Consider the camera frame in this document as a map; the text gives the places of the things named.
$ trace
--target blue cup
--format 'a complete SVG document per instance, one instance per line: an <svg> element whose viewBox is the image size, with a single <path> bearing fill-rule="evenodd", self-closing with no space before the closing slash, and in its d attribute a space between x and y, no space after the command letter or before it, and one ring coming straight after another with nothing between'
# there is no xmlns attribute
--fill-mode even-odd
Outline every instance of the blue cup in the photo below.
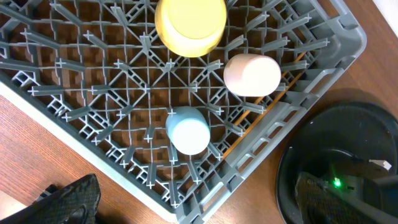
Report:
<svg viewBox="0 0 398 224"><path fill-rule="evenodd" d="M166 132L174 147L183 154L195 155L207 148L210 129L196 108L182 106L166 120Z"/></svg>

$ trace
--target black round object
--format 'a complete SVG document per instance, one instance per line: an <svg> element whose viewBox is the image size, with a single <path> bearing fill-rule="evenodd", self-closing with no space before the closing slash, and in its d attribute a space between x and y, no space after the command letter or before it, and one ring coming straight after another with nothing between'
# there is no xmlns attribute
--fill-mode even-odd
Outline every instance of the black round object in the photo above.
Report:
<svg viewBox="0 0 398 224"><path fill-rule="evenodd" d="M357 157L386 160L396 174L398 122L369 103L341 103L309 119L295 132L280 160L276 197L286 223L303 223L294 197L301 171L321 177L331 161Z"/></svg>

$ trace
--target gray dish rack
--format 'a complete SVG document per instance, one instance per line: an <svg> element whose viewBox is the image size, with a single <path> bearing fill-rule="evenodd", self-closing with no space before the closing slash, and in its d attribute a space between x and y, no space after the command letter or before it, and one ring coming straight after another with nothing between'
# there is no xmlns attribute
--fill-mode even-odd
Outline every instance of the gray dish rack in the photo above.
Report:
<svg viewBox="0 0 398 224"><path fill-rule="evenodd" d="M361 26L330 2L334 17L316 0L228 0L219 46L185 58L156 33L157 1L3 1L0 93L165 220L203 223L363 52ZM242 53L280 63L275 93L226 89L223 66ZM211 130L195 156L165 135L187 105Z"/></svg>

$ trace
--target wooden surface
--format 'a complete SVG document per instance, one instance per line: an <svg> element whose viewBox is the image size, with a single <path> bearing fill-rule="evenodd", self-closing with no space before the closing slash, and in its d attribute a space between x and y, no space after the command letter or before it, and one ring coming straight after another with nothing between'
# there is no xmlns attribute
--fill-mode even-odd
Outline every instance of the wooden surface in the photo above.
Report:
<svg viewBox="0 0 398 224"><path fill-rule="evenodd" d="M327 5L328 0L319 0ZM372 1L346 0L368 35L365 52L311 112L340 100L369 100L398 117L398 38ZM209 223L283 223L275 200L278 147L213 215ZM0 190L25 205L50 184L63 187L95 173L99 212L110 223L164 223L77 153L0 97Z"/></svg>

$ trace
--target green light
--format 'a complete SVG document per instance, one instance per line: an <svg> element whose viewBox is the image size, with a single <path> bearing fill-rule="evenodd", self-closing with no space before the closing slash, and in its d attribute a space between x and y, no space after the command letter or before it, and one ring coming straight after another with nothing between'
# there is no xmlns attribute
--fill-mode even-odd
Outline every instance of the green light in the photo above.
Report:
<svg viewBox="0 0 398 224"><path fill-rule="evenodd" d="M335 180L333 181L333 184L335 185L335 187L340 187L341 186L340 179L335 177Z"/></svg>

